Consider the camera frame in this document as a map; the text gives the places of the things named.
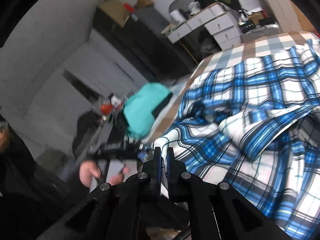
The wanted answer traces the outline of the person's left hand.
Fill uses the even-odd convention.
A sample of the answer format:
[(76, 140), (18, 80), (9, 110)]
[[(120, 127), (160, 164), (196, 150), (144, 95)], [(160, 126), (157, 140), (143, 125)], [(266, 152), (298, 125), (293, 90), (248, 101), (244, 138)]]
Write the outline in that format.
[[(125, 174), (129, 173), (129, 168), (124, 167), (116, 176), (113, 176), (108, 180), (108, 183), (111, 185), (117, 185), (124, 181)], [(97, 163), (93, 160), (86, 160), (83, 161), (79, 168), (79, 179), (87, 188), (91, 187), (92, 178), (100, 178), (101, 177), (101, 170)]]

